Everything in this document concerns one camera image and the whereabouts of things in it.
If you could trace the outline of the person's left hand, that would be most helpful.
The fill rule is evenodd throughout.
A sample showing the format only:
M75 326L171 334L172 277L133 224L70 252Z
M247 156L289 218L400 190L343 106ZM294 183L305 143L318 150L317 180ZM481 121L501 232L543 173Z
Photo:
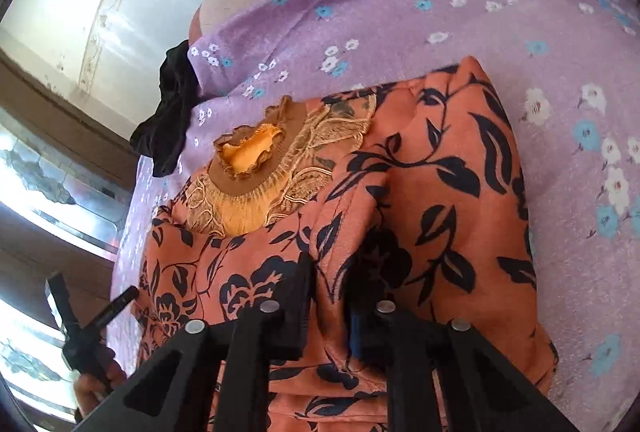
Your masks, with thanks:
M127 381L127 374L116 360L111 360L106 368L106 378L110 386L116 388ZM74 382L73 388L81 417L90 414L106 394L106 385L92 374L81 374Z

